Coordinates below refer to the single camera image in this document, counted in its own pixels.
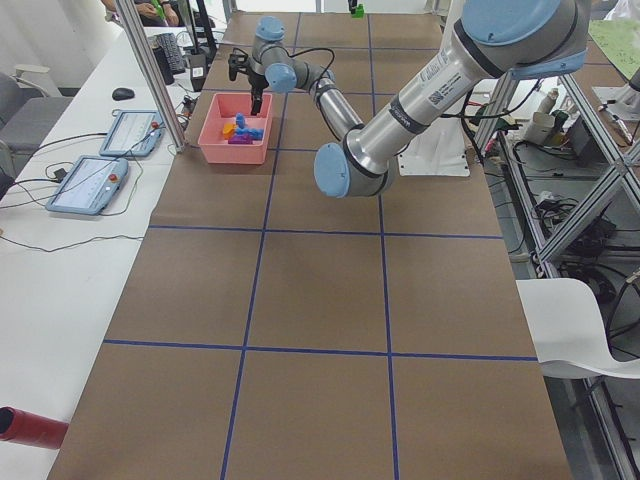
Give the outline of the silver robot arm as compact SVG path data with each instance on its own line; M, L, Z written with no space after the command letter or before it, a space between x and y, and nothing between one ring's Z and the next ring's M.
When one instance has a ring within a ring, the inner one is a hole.
M258 22L250 73L278 93L307 91L337 142L319 148L314 178L329 197L369 197L388 188L391 160L480 81L512 72L540 79L579 70L586 57L588 1L467 1L449 41L368 123L329 70L295 59L276 17Z

